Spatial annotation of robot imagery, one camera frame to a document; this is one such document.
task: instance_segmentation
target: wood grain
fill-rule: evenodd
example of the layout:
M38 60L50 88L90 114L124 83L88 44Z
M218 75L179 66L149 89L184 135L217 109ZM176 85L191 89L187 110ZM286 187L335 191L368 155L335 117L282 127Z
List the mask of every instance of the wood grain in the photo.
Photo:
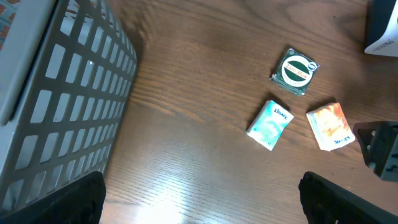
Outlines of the wood grain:
M139 57L106 173L102 223L306 223L311 170L398 214L359 144L321 151L305 113L398 118L398 59L363 53L365 0L109 0ZM287 47L320 69L304 96L269 81ZM245 134L266 100L295 118L272 152Z

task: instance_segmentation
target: tissue packet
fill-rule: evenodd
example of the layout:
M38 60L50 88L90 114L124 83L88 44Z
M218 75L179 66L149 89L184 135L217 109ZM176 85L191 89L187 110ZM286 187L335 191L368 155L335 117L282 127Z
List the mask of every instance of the tissue packet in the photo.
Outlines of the tissue packet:
M331 151L343 147L355 140L339 103L307 113L312 131L322 150Z
M293 118L294 116L287 110L269 100L246 131L246 134L271 151L282 131Z

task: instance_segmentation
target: orange tissue packet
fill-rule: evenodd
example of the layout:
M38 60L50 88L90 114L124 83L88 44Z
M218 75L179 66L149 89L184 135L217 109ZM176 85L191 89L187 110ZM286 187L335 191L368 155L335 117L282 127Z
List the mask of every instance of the orange tissue packet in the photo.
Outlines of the orange tissue packet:
M331 151L355 141L339 103L308 112L307 118L322 150Z

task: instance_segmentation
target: green label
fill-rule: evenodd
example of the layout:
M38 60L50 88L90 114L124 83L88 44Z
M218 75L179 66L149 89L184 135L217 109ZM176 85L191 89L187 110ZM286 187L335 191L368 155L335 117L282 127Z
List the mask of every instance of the green label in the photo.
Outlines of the green label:
M284 81L294 87L305 86L311 81L313 65L306 58L294 55L288 57L282 64Z

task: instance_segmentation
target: black object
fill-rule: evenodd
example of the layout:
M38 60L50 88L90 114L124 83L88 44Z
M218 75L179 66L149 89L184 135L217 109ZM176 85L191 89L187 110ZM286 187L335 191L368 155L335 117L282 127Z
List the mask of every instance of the black object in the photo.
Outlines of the black object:
M100 222L105 201L105 182L101 172L92 172L0 220L8 223L82 223Z
M398 217L323 177L306 172L298 186L308 224L391 224Z
M398 122L356 123L353 131L365 164L381 179L398 182Z

